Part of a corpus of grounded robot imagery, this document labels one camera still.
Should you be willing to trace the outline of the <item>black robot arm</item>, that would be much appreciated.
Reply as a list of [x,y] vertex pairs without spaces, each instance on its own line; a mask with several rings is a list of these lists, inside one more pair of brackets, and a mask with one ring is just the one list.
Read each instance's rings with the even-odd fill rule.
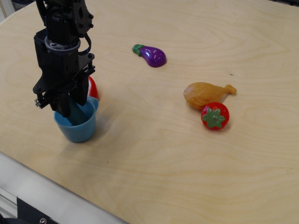
[[83,0],[38,0],[36,5],[45,29],[34,36],[42,71],[33,87],[35,103],[69,117],[72,102],[86,103],[88,78],[95,72],[87,34],[93,28],[93,15]]

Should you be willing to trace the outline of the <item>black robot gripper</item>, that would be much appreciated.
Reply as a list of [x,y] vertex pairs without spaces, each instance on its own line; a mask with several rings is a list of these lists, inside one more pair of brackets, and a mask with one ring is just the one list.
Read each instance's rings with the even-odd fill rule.
[[95,71],[91,46],[79,50],[82,38],[88,45],[92,43],[87,32],[81,29],[70,43],[65,43],[60,36],[48,37],[46,29],[36,33],[36,57],[42,71],[33,87],[37,107],[50,105],[53,111],[66,118],[71,114],[70,98],[81,106],[86,103],[88,77]]

